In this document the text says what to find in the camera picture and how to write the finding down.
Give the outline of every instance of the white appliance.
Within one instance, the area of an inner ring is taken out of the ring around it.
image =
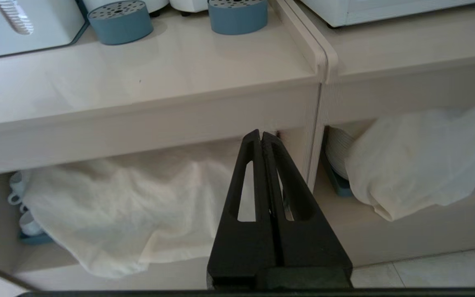
[[[163,8],[164,6],[170,3],[169,0],[141,0],[146,4],[146,8],[148,9],[149,13],[154,11],[158,11],[159,9]],[[83,4],[85,4],[85,8],[87,11],[90,12],[95,8],[100,6],[104,6],[109,3],[118,2],[118,0],[83,0]]]
[[[170,0],[170,4],[176,10],[183,12],[183,15],[208,10],[207,0]]]
[[[332,27],[475,3],[475,0],[301,0]]]
[[[67,45],[83,25],[74,0],[0,0],[0,56]]]

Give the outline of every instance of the stack of plates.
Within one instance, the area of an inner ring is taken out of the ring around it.
[[[355,138],[344,130],[338,128],[329,128],[329,136],[326,144],[326,156],[332,169],[341,177],[348,179],[346,172],[345,159],[349,147],[353,144]]]

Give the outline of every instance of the white teacup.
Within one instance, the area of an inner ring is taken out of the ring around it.
[[[19,227],[21,227],[21,231],[28,236],[36,236],[43,233],[42,227],[34,220],[30,211],[27,211],[21,216],[19,219]]]
[[[12,193],[7,197],[7,201],[10,205],[18,205],[21,203],[21,198],[23,198],[23,194],[25,193],[29,177],[30,175],[27,171],[18,171],[12,174],[9,180]]]
[[[21,212],[22,214],[26,213],[28,211],[28,208],[26,205],[24,205],[23,203],[21,203],[21,205],[19,206],[19,212]]]

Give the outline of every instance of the white shelf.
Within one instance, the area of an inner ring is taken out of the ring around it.
[[[251,34],[170,8],[137,42],[102,45],[88,28],[75,45],[0,58],[0,172],[304,126],[317,62],[280,2]]]
[[[394,222],[355,197],[338,197],[321,165],[313,194],[354,266],[475,249],[475,191]]]
[[[307,6],[296,3],[334,49],[338,61],[332,66],[342,79],[444,62],[475,63],[475,5],[329,28]]]
[[[25,248],[13,276],[38,290],[205,290],[208,258],[150,264],[124,278],[89,274],[55,243]]]

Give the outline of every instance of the blue round container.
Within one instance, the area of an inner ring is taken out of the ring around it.
[[[216,33],[247,34],[267,25],[267,0],[209,0],[208,4]]]
[[[88,13],[87,18],[104,45],[122,45],[153,32],[146,4],[138,0],[100,6]]]

